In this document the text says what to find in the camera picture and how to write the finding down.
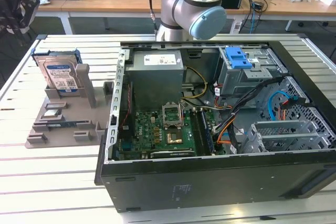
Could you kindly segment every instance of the white table leg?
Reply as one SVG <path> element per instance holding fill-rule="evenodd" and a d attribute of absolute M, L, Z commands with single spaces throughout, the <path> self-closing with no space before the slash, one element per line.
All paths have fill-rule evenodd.
<path fill-rule="evenodd" d="M 231 25 L 230 34 L 239 34 L 240 28 L 242 26 L 244 17 L 243 16 L 235 16 Z"/>
<path fill-rule="evenodd" d="M 285 28 L 286 31 L 290 31 L 290 24 L 292 24 L 292 21 L 288 21 L 287 26 Z"/>
<path fill-rule="evenodd" d="M 68 12 L 64 12 L 61 13 L 59 15 L 59 18 L 61 19 L 62 25 L 63 25 L 63 29 L 66 35 L 72 35 L 74 34 L 74 31 L 72 29 L 70 20 L 69 20 L 69 13 Z"/>
<path fill-rule="evenodd" d="M 104 20 L 105 30 L 110 30 L 109 20 L 107 18 L 103 18 L 103 20 Z"/>

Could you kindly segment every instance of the yellow wire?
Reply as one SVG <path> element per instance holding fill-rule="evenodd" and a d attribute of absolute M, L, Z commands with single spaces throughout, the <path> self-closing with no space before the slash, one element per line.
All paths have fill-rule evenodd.
<path fill-rule="evenodd" d="M 205 92 L 206 92 L 206 89 L 207 89 L 207 85 L 208 85 L 208 84 L 206 83 L 204 77 L 203 77 L 199 72 L 197 72 L 196 69 L 194 69 L 194 68 L 192 68 L 192 67 L 187 67 L 187 69 L 188 69 L 188 68 L 191 69 L 191 70 L 193 70 L 193 71 L 195 71 L 195 73 L 197 73 L 197 74 L 199 75 L 199 77 L 202 78 L 202 80 L 203 80 L 203 82 L 204 82 L 204 89 L 203 89 L 202 93 L 200 93 L 200 94 L 193 95 L 193 96 L 191 96 L 191 97 L 182 97 L 182 99 L 194 99 L 194 98 L 197 98 L 197 97 L 200 97 L 200 96 L 204 95 Z"/>

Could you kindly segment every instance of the hard drive label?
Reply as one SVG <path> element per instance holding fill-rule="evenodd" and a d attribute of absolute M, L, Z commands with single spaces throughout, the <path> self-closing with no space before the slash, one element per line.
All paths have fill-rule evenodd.
<path fill-rule="evenodd" d="M 69 65 L 48 65 L 47 71 L 57 90 L 75 92 L 78 89 Z"/>

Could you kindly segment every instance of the blue drive bay latch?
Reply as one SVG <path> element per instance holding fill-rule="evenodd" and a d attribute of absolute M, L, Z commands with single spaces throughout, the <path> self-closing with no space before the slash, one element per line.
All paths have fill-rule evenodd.
<path fill-rule="evenodd" d="M 252 68 L 252 64 L 247 60 L 246 54 L 240 47 L 226 47 L 224 50 L 233 69 Z"/>

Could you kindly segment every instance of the power supply label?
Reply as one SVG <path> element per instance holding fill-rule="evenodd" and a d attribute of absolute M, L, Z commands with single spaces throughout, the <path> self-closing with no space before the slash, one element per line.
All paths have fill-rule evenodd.
<path fill-rule="evenodd" d="M 57 90 L 75 92 L 78 89 L 75 79 L 70 75 L 69 65 L 48 65 L 47 71 Z"/>
<path fill-rule="evenodd" d="M 145 55 L 144 65 L 176 65 L 175 55 Z"/>

